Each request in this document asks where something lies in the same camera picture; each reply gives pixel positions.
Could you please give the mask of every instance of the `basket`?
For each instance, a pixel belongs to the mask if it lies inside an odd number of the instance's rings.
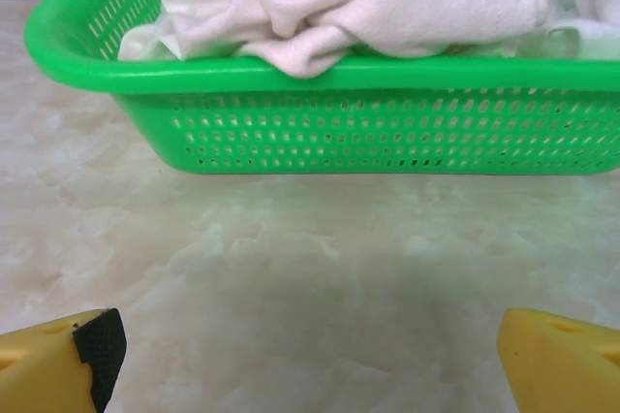
[[[163,161],[206,174],[581,175],[620,167],[620,62],[347,57],[292,79],[258,58],[118,62],[160,0],[44,0],[26,45],[110,93]]]

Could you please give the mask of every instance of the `white fabric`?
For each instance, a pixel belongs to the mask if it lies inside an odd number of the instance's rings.
[[[453,43],[496,42],[541,25],[546,0],[163,0],[166,14],[130,31],[119,59],[262,57],[301,78],[354,44],[424,56]]]
[[[578,18],[552,21],[522,40],[524,57],[620,60],[620,0],[574,0]]]

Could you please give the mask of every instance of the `table surface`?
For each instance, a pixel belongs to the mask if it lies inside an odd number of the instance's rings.
[[[199,176],[27,56],[0,3],[0,333],[117,307],[108,411],[515,412],[528,306],[620,326],[620,172]]]

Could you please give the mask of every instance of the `yellow plastic part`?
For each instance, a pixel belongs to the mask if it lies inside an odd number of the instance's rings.
[[[498,350],[521,413],[620,412],[620,332],[510,309]]]
[[[72,332],[104,311],[0,335],[0,412],[96,413],[91,367],[80,360]]]

